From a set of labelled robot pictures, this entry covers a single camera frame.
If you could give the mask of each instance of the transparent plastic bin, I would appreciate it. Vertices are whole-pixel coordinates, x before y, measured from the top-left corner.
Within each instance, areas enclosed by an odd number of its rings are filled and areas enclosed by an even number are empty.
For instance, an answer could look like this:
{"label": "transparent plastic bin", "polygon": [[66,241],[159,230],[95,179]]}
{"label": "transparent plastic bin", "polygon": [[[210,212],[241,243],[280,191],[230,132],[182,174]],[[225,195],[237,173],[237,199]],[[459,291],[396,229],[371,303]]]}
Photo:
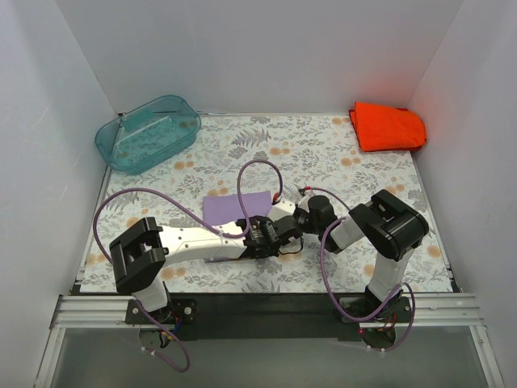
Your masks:
{"label": "transparent plastic bin", "polygon": [[95,145],[113,170],[138,175],[194,143],[200,126],[187,101],[164,95],[104,125]]}

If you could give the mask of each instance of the purple napkin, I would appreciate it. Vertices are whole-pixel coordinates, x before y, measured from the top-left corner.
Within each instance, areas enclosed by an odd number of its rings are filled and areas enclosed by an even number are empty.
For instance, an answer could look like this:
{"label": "purple napkin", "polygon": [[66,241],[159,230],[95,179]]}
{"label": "purple napkin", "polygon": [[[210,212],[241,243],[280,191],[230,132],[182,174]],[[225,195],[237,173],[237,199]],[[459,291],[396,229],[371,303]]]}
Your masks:
{"label": "purple napkin", "polygon": [[[271,210],[271,192],[243,194],[244,206],[250,217],[266,216]],[[244,218],[237,194],[232,196],[204,196],[203,219],[210,225],[223,225]]]}

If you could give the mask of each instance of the floral tablecloth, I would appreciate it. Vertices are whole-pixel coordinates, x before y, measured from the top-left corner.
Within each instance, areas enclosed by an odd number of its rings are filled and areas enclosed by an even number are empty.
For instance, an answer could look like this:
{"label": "floral tablecloth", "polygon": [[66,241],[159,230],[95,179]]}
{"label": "floral tablecloth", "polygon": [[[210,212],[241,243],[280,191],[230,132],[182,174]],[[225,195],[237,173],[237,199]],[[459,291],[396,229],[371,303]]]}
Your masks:
{"label": "floral tablecloth", "polygon": [[[201,215],[203,196],[236,192],[239,168],[262,158],[276,164],[284,176],[284,196],[296,199],[296,185],[308,184],[337,193],[349,205],[367,202],[382,188],[422,213],[430,233],[411,258],[406,281],[415,291],[452,291],[435,226],[409,152],[363,153],[347,116],[204,116],[197,141],[187,150],[146,173],[128,176],[112,172],[107,194],[143,186],[173,196]],[[253,165],[242,180],[243,192],[276,192],[276,174]],[[332,200],[336,213],[344,209]],[[103,212],[99,233],[104,244],[144,216],[159,224],[196,226],[174,206],[147,193],[115,199]],[[226,263],[192,260],[163,268],[160,278],[171,292],[307,293],[324,292],[318,263],[319,242],[308,236],[301,253],[279,258]],[[362,292],[374,268],[376,252],[363,238],[338,255],[329,255],[327,271],[337,292]],[[82,292],[115,292],[111,265],[93,242]]]}

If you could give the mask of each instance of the orange cloth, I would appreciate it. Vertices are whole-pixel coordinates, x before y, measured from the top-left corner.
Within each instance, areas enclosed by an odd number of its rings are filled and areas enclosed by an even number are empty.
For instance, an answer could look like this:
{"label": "orange cloth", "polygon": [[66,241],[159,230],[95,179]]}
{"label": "orange cloth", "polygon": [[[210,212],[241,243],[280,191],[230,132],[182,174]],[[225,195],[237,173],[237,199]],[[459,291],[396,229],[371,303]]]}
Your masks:
{"label": "orange cloth", "polygon": [[349,113],[363,151],[416,151],[426,143],[426,127],[407,109],[356,102]]}

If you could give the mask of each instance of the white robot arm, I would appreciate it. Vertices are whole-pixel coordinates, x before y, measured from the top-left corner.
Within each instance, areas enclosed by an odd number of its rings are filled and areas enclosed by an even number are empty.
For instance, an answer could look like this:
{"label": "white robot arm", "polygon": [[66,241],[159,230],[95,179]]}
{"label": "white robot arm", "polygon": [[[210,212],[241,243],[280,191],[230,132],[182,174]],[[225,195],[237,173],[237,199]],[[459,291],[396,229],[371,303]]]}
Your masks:
{"label": "white robot arm", "polygon": [[[336,220],[326,196],[304,196],[298,204],[281,200],[267,217],[252,217],[250,232],[242,238],[225,238],[222,233],[242,233],[246,220],[217,226],[221,231],[218,235],[201,227],[157,226],[153,217],[142,218],[110,244],[116,288],[119,293],[132,293],[147,311],[158,312],[170,301],[165,285],[157,278],[161,268],[191,259],[278,256],[282,246],[302,238],[303,233],[317,234],[321,239]],[[350,211],[350,217],[330,232],[325,249],[339,253],[362,237],[368,238],[378,250],[365,291],[369,305],[375,308],[401,282],[414,249],[428,230],[419,213],[382,190],[372,201]]]}

